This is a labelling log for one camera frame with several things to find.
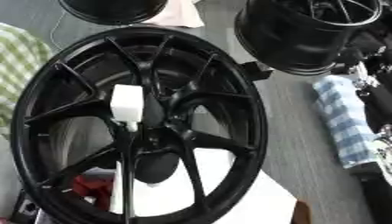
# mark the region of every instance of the checkered fabric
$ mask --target checkered fabric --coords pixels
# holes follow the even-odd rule
[[[376,135],[368,127],[364,104],[351,80],[329,75],[313,84],[316,105],[325,118],[345,168],[375,161],[371,142]]]
[[[51,57],[51,49],[29,32],[0,23],[0,135],[8,138],[19,95]]]

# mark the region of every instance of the cable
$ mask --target cable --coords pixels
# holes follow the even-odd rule
[[[60,51],[63,50],[63,48],[61,46],[59,46],[59,44],[54,40],[54,33],[56,32],[57,28],[59,28],[61,20],[64,18],[65,15],[66,15],[66,12],[63,10],[61,16],[59,17],[59,20],[57,21],[56,25],[51,30],[51,34],[50,34],[52,44]]]

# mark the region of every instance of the gray carpet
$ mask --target gray carpet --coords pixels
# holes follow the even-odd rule
[[[243,5],[244,0],[204,0],[198,8],[206,27],[186,31],[211,41],[239,62],[252,60],[233,33],[234,15]],[[0,1],[0,22],[24,28],[46,43],[51,43],[50,32],[60,15],[54,0]],[[66,14],[55,39],[68,46],[110,28]],[[336,161],[333,143],[312,106],[309,83],[314,79],[276,72],[256,83],[269,116],[264,170],[309,203],[314,224],[371,224],[360,185]]]

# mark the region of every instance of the white block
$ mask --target white block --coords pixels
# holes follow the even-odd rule
[[[115,120],[128,124],[131,131],[137,130],[144,110],[143,88],[131,85],[115,85],[110,102]]]

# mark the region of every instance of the wheel lip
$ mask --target wheel lip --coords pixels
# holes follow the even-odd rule
[[[167,0],[164,0],[163,3],[157,5],[157,7],[155,7],[152,10],[145,10],[140,14],[136,14],[134,17],[127,18],[127,19],[123,17],[112,18],[112,19],[101,19],[99,17],[89,16],[88,14],[75,10],[74,8],[66,4],[64,0],[59,0],[59,4],[71,15],[81,20],[88,21],[90,23],[94,23],[98,25],[130,25],[133,23],[141,23],[147,19],[155,17],[159,12],[161,12],[165,8],[165,6],[167,5]]]
[[[60,222],[74,224],[75,219],[80,217],[74,216],[74,214],[72,213],[73,209],[66,209],[62,205],[54,203],[54,201],[50,200],[48,194],[44,194],[43,196],[41,195],[41,191],[43,190],[34,187],[36,181],[34,181],[35,178],[31,173],[32,165],[27,164],[28,159],[26,159],[24,155],[27,149],[23,147],[23,144],[25,142],[24,138],[26,138],[25,112],[26,110],[29,109],[30,106],[29,104],[31,103],[31,100],[33,100],[32,95],[34,95],[34,92],[37,91],[35,90],[36,87],[39,86],[39,84],[42,81],[45,81],[45,79],[48,78],[49,75],[47,75],[47,72],[51,70],[53,64],[56,61],[60,59],[72,58],[74,55],[78,54],[81,51],[81,48],[86,48],[87,46],[92,45],[94,42],[101,40],[105,36],[108,35],[113,36],[117,32],[123,32],[123,30],[137,31],[142,29],[150,29],[153,32],[158,31],[158,32],[174,33],[175,35],[183,37],[187,41],[192,41],[192,43],[195,45],[204,46],[204,49],[206,48],[214,49],[221,57],[224,57],[224,60],[227,63],[229,63],[233,67],[233,69],[235,69],[235,73],[233,75],[238,76],[237,77],[238,81],[241,83],[242,86],[248,87],[246,91],[248,91],[249,95],[252,95],[252,101],[254,101],[255,103],[255,106],[253,107],[253,110],[255,110],[255,118],[257,118],[258,123],[260,125],[260,129],[258,130],[260,131],[260,133],[255,133],[255,146],[260,149],[260,153],[257,155],[257,160],[255,160],[258,161],[258,163],[254,162],[252,164],[252,168],[253,168],[252,171],[255,175],[252,178],[248,179],[248,183],[246,185],[241,185],[241,187],[238,187],[237,194],[231,195],[230,203],[226,203],[226,204],[221,203],[220,209],[216,209],[216,211],[218,212],[215,211],[215,213],[211,213],[210,215],[208,215],[207,218],[203,220],[200,219],[192,220],[192,221],[187,220],[186,223],[197,223],[198,221],[204,221],[205,223],[209,223],[209,221],[215,221],[218,218],[220,218],[223,214],[225,214],[228,210],[230,210],[238,202],[238,200],[241,199],[241,197],[246,193],[246,191],[253,184],[255,178],[257,177],[258,172],[262,168],[263,161],[266,155],[267,141],[268,141],[267,116],[265,115],[265,109],[263,106],[262,99],[260,98],[258,92],[256,91],[256,88],[254,87],[253,83],[251,83],[250,80],[246,79],[246,76],[244,75],[245,72],[230,56],[228,56],[225,52],[223,52],[218,47],[206,42],[201,38],[194,37],[193,35],[183,33],[181,31],[160,28],[153,25],[134,25],[128,28],[120,28],[112,31],[105,31],[102,33],[95,34],[94,36],[84,38],[83,40],[77,42],[76,44],[71,45],[70,47],[68,47],[67,49],[63,50],[62,52],[54,56],[52,59],[50,59],[31,79],[31,81],[28,83],[27,87],[25,88],[24,92],[21,94],[17,102],[17,106],[15,107],[13,119],[11,122],[10,144],[11,144],[13,156],[15,158],[17,171],[22,179],[24,189],[26,190],[27,193],[29,193],[31,198],[44,209],[44,211],[46,211],[49,215],[51,215],[52,217],[54,217]],[[93,219],[90,220],[90,218],[94,218],[94,217],[88,217],[88,216],[89,215],[87,214],[85,218],[78,219],[78,223],[97,223],[96,220]]]
[[[377,20],[380,15],[382,14],[382,3],[380,0],[374,0],[375,2],[375,10],[374,13],[371,17],[367,18],[366,20],[360,21],[360,22],[356,22],[356,23],[351,23],[351,24],[343,24],[343,23],[334,23],[334,22],[328,22],[325,20],[320,20],[317,18],[312,18],[309,17],[305,14],[299,13],[297,11],[294,10],[290,10],[285,8],[284,6],[282,6],[281,4],[272,1],[272,0],[267,0],[270,1],[270,3],[272,5],[274,5],[274,7],[276,7],[276,9],[279,11],[279,13],[283,16],[283,17],[289,17],[290,15],[297,17],[297,19],[309,23],[309,24],[315,24],[318,23],[318,25],[327,25],[327,27],[331,28],[331,29],[339,29],[339,27],[341,28],[347,28],[347,27],[357,27],[357,26],[363,26],[363,25],[368,25],[373,23],[375,20]]]

